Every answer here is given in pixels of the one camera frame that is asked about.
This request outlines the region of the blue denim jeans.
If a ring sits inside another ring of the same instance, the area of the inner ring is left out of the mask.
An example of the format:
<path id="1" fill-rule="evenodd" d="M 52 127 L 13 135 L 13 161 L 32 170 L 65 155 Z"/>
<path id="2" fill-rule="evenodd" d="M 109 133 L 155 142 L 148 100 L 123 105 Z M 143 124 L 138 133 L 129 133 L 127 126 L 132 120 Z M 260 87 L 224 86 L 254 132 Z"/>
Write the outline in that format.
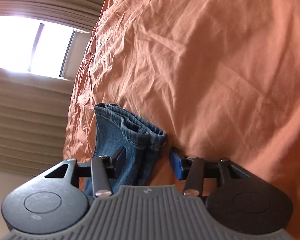
<path id="1" fill-rule="evenodd" d="M 121 185 L 144 186 L 166 142 L 166 133 L 142 117 L 110 103 L 94 106 L 96 144 L 94 157 L 111 157 L 119 147 L 126 149 L 126 162 L 117 179 L 110 179 L 113 193 Z"/>

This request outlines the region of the beige curtain left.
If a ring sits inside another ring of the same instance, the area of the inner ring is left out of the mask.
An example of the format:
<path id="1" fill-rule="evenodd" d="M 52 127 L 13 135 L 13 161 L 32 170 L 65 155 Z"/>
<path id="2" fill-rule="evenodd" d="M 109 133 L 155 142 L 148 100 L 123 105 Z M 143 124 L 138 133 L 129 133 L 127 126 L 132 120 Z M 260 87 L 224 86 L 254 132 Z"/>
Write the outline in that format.
<path id="1" fill-rule="evenodd" d="M 37 175 L 62 161 L 73 86 L 0 68 L 0 170 Z"/>

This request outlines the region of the window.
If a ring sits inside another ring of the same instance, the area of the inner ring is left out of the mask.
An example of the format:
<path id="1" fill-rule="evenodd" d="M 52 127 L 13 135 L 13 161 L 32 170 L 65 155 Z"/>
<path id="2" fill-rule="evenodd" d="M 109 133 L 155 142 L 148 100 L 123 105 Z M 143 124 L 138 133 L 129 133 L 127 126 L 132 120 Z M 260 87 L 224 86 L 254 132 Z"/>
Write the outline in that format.
<path id="1" fill-rule="evenodd" d="M 0 16 L 0 68 L 73 80 L 90 38 L 66 25 Z"/>

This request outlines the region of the orange bed cover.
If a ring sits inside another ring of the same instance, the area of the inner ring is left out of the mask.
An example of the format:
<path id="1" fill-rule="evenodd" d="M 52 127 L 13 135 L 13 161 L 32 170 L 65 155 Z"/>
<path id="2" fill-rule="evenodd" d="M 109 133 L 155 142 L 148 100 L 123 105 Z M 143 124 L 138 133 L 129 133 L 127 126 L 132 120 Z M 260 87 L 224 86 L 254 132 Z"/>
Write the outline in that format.
<path id="1" fill-rule="evenodd" d="M 93 107 L 114 103 L 166 132 L 168 149 L 227 157 L 291 198 L 300 239 L 300 0 L 105 0 L 78 69 L 63 156 L 89 161 Z"/>

